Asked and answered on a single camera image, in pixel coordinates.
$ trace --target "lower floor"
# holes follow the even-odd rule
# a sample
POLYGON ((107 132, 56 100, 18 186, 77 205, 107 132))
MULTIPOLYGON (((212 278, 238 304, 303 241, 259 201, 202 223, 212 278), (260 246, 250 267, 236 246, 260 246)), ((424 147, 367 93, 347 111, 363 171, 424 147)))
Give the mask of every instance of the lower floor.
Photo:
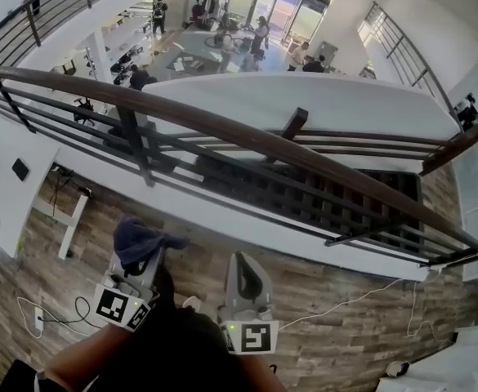
MULTIPOLYGON (((455 201, 449 200, 455 189, 452 175, 450 171, 445 173, 424 180, 425 201, 457 219, 458 203, 455 207, 455 201)), ((190 239, 185 250, 168 251, 166 255, 177 304, 196 295, 210 305, 220 305, 227 263, 237 250, 250 254, 272 278, 275 317, 281 326, 303 316, 322 314, 393 282, 242 243, 159 214, 80 176, 75 180, 91 188, 94 199, 83 213, 71 257, 65 261, 57 257, 65 228, 35 210, 30 214, 18 258, 0 252, 0 381, 13 359, 40 368, 53 354, 82 338, 56 323, 47 323, 42 337, 33 338, 25 329, 16 298, 39 303, 63 320, 76 319, 75 299, 92 298, 113 251, 112 232, 125 214, 190 239)), ((40 195, 50 200, 55 184, 56 177, 51 173, 40 195)), ((56 206, 71 213, 78 196, 72 185, 66 185, 59 191, 56 206)), ((414 283, 400 281, 324 317, 294 323, 279 332, 277 351, 268 360, 277 364, 277 375, 290 391, 373 391, 390 361, 414 361, 432 354, 449 345, 456 327, 478 323, 478 280, 462 283, 461 268, 445 270, 416 286, 410 321, 414 287, 414 283), (437 340, 427 324, 418 331, 424 320, 432 322, 437 340)), ((34 308, 24 302, 22 307, 27 328, 33 330, 34 308)), ((78 332, 95 331, 85 323, 71 325, 78 332)))

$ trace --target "blue cloth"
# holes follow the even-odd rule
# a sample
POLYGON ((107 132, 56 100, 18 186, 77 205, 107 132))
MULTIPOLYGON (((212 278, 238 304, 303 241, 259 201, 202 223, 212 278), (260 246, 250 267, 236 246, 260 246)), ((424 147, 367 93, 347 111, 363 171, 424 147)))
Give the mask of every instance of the blue cloth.
POLYGON ((114 231, 114 250, 123 267, 147 261, 161 247, 182 250, 187 245, 187 238, 147 228, 133 216, 125 216, 114 231))

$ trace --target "white desk leg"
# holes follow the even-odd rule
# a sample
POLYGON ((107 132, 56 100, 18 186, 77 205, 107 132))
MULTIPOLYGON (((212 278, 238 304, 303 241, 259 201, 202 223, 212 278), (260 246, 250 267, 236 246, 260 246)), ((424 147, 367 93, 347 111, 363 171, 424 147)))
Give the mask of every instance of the white desk leg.
POLYGON ((81 215, 83 214, 84 207, 86 206, 86 202, 88 200, 88 196, 84 196, 81 194, 77 205, 75 206, 74 214, 72 215, 72 220, 74 221, 73 225, 68 225, 66 229, 65 236, 62 238, 62 243, 60 244, 59 248, 59 258, 64 260, 66 258, 66 254, 68 254, 69 245, 72 243, 72 238, 74 237, 75 230, 77 229, 77 225, 79 220, 81 219, 81 215))
POLYGON ((70 216, 66 215, 57 208, 55 208, 54 213, 53 205, 42 200, 40 197, 36 197, 35 199, 35 209, 55 219, 57 222, 68 226, 65 232, 65 236, 62 238, 62 243, 60 244, 59 249, 59 258, 61 258, 62 260, 66 258, 66 254, 69 250, 69 245, 72 242, 72 238, 74 237, 75 230, 77 229, 78 222, 81 219, 81 215, 83 214, 87 200, 88 196, 84 196, 83 194, 81 194, 81 197, 79 198, 77 205, 75 206, 74 214, 70 216))

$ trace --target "doorway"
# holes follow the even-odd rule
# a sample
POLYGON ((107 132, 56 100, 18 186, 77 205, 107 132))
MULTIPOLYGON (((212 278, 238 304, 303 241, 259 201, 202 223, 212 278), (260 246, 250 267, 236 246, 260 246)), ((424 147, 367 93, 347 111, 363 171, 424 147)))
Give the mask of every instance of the doorway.
POLYGON ((248 22, 264 16, 270 26, 270 40, 287 47, 291 42, 309 41, 327 6, 317 0, 254 0, 248 22))

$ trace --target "electrical outlet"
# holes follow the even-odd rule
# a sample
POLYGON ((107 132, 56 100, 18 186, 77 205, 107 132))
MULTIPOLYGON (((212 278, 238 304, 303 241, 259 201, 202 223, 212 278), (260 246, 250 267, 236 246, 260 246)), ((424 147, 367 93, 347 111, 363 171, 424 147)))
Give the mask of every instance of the electrical outlet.
POLYGON ((41 308, 35 307, 35 327, 42 332, 44 330, 44 311, 41 308))

